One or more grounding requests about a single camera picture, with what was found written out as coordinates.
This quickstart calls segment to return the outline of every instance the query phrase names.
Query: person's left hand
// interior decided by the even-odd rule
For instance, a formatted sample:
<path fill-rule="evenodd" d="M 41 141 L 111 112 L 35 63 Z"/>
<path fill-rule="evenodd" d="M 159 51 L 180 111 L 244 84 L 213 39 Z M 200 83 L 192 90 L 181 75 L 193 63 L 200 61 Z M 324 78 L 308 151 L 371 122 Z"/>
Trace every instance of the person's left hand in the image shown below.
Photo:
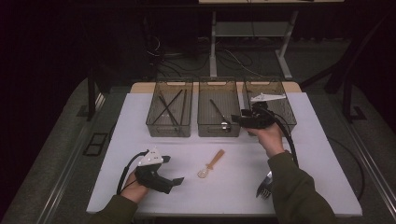
<path fill-rule="evenodd" d="M 137 182 L 134 171 L 129 174 L 125 186 L 120 195 L 135 203 L 140 203 L 149 192 L 149 188 Z"/>

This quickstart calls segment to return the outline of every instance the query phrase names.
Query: sleeve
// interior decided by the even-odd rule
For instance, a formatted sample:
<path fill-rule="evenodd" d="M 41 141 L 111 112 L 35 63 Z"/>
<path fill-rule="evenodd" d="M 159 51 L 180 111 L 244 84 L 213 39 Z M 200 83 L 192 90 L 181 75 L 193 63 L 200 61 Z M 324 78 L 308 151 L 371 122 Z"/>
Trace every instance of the sleeve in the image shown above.
<path fill-rule="evenodd" d="M 137 203 L 132 202 L 120 195 L 114 195 L 106 207 L 94 214 L 88 223 L 90 224 L 131 224 Z"/>
<path fill-rule="evenodd" d="M 272 194 L 279 223 L 337 223 L 332 208 L 316 192 L 314 179 L 295 165 L 289 152 L 275 155 L 268 164 L 273 173 Z"/>

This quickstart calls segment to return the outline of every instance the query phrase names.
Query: beige utensil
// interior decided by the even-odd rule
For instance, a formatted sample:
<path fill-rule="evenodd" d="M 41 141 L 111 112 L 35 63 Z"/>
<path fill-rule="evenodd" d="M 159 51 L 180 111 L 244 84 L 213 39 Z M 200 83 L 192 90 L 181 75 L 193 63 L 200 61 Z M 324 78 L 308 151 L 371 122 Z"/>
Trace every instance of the beige utensil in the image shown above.
<path fill-rule="evenodd" d="M 213 170 L 213 166 L 222 157 L 222 155 L 224 155 L 223 149 L 219 150 L 219 152 L 216 154 L 216 156 L 213 158 L 213 160 L 209 164 L 206 165 L 205 169 L 202 169 L 202 170 L 200 170 L 200 172 L 198 172 L 198 176 L 200 178 L 205 178 L 209 174 L 209 170 Z"/>

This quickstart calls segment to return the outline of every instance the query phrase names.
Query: hand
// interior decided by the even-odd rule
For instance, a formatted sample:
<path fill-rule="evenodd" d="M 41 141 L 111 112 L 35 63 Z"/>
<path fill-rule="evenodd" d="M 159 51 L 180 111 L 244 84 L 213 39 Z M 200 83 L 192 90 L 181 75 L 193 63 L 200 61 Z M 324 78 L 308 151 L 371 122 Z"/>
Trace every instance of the hand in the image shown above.
<path fill-rule="evenodd" d="M 269 158 L 285 152 L 282 144 L 282 131 L 276 123 L 265 129 L 246 128 L 246 130 L 257 135 L 259 143 L 264 147 Z"/>
<path fill-rule="evenodd" d="M 140 185 L 136 181 L 136 176 L 134 175 L 134 171 L 132 171 L 128 179 L 125 182 L 124 189 L 121 192 L 121 196 L 125 197 L 135 203 L 140 203 L 143 198 L 148 194 L 149 188 L 146 188 L 143 185 Z"/>

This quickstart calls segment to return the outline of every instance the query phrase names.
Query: gray carpet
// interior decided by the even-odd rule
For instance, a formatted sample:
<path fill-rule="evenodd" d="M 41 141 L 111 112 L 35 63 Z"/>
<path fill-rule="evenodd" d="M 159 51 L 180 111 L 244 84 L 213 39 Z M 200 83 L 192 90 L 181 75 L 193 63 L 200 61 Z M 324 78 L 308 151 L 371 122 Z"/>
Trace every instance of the gray carpet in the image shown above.
<path fill-rule="evenodd" d="M 274 49 L 279 46 L 278 41 L 260 40 L 258 44 L 260 47 L 255 49 L 253 48 L 255 43 L 243 44 L 244 46 L 241 47 L 242 44 L 239 46 L 241 47 L 240 50 L 233 50 L 234 56 L 240 60 L 240 63 L 245 64 L 249 70 L 264 76 L 280 76 L 281 71 L 274 54 Z M 313 41 L 291 42 L 285 57 L 290 66 L 293 80 L 297 82 L 306 80 L 337 62 L 347 45 L 348 42 L 343 40 L 322 41 L 320 43 Z M 233 44 L 228 42 L 220 47 L 227 49 L 230 46 L 232 47 Z M 249 73 L 246 69 L 241 69 L 229 53 L 220 51 L 218 55 L 222 56 L 222 63 L 218 61 L 219 76 L 241 77 Z M 208 76 L 209 66 L 208 62 L 205 61 L 207 56 L 207 53 L 203 53 L 199 57 L 188 59 L 170 57 L 170 63 L 163 63 L 165 66 L 159 66 L 159 76 L 190 76 L 195 78 Z M 348 133 L 343 117 L 340 116 L 341 92 L 336 95 L 326 94 L 322 90 L 325 82 L 326 78 L 307 88 L 306 92 L 351 187 L 359 195 L 362 187 L 360 170 L 345 147 L 357 158 L 359 158 L 359 153 L 356 144 Z M 83 82 L 76 88 L 34 167 L 10 206 L 3 223 L 36 223 L 43 209 L 48 209 L 46 202 L 51 190 L 59 182 L 59 176 L 67 177 L 63 184 L 61 183 L 62 185 L 58 183 L 58 186 L 61 186 L 58 189 L 62 190 L 62 194 L 59 200 L 55 201 L 53 209 L 48 209 L 48 213 L 45 213 L 48 218 L 41 220 L 46 220 L 46 223 L 62 224 L 85 223 L 89 219 L 90 215 L 85 210 L 106 154 L 106 146 L 109 142 L 112 127 L 118 119 L 123 99 L 129 89 L 130 87 L 114 88 L 113 92 L 106 95 L 106 100 L 94 119 L 87 122 L 86 118 L 76 116 L 80 107 L 87 104 L 85 100 L 87 99 L 86 83 Z M 352 104 L 358 106 L 367 117 L 367 120 L 354 121 L 354 128 L 367 148 L 370 149 L 389 185 L 396 189 L 394 178 L 396 170 L 395 134 L 358 89 L 353 91 Z M 93 133 L 108 134 L 105 147 L 98 157 L 83 156 L 81 153 L 88 145 Z M 65 175 L 63 174 L 64 167 L 70 161 L 70 158 L 73 159 L 74 166 Z M 364 170 L 364 176 L 366 180 L 365 190 L 360 200 L 363 216 L 340 218 L 340 223 L 396 223 L 366 169 Z M 192 223 L 191 219 L 157 218 L 155 220 L 156 223 L 160 224 L 185 223 L 186 221 Z M 200 223 L 231 223 L 230 219 L 202 218 L 195 221 Z M 272 220 L 233 218 L 232 223 L 268 223 L 265 221 Z"/>

